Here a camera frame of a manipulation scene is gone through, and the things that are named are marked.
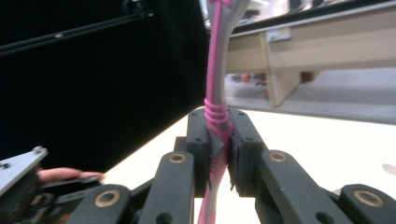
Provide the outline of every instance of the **black curtain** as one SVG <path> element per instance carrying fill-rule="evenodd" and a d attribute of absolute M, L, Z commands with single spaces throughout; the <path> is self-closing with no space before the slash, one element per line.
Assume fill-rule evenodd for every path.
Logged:
<path fill-rule="evenodd" d="M 98 14 L 113 12 L 84 21 L 82 14 L 92 9 L 87 2 L 45 2 L 41 10 L 56 9 L 62 17 L 77 13 L 79 19 L 63 18 L 57 26 L 45 18 L 41 33 L 18 21 L 25 37 L 14 32 L 3 43 L 123 16 L 121 3 L 96 6 Z M 199 2 L 156 0 L 147 6 L 153 16 L 144 20 L 0 57 L 0 160 L 43 146 L 49 149 L 44 168 L 105 172 L 203 103 L 208 35 Z M 9 8 L 18 18 L 21 9 Z"/>

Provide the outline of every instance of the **white table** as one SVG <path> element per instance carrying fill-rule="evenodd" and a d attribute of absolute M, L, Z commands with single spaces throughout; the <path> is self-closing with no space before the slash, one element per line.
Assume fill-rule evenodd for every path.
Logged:
<path fill-rule="evenodd" d="M 291 154 L 323 188 L 340 189 L 361 183 L 396 198 L 396 126 L 340 119 L 321 119 L 246 111 L 270 149 Z M 154 177 L 163 154 L 172 151 L 176 136 L 185 136 L 187 117 L 152 139 L 106 173 L 105 184 L 134 189 Z M 230 191 L 228 174 L 219 189 L 217 223 L 260 223 L 254 199 Z M 195 220 L 201 205 L 195 199 Z"/>

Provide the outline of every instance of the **bolt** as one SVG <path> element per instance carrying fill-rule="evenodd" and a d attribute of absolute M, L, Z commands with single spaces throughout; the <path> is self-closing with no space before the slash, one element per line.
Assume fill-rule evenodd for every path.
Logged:
<path fill-rule="evenodd" d="M 10 166 L 11 166 L 11 164 L 9 164 L 9 162 L 0 163 L 0 167 L 3 168 L 3 169 L 7 169 Z"/>
<path fill-rule="evenodd" d="M 43 147 L 35 147 L 35 148 L 33 148 L 33 152 L 35 154 L 40 154 L 42 152 L 42 150 L 43 150 Z"/>

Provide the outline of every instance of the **white label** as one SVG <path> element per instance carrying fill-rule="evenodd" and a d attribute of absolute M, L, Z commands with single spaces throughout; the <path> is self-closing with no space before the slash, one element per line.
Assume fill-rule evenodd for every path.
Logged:
<path fill-rule="evenodd" d="M 265 35 L 267 36 L 268 42 L 290 39 L 291 30 L 290 27 L 283 27 L 283 28 L 266 31 Z"/>

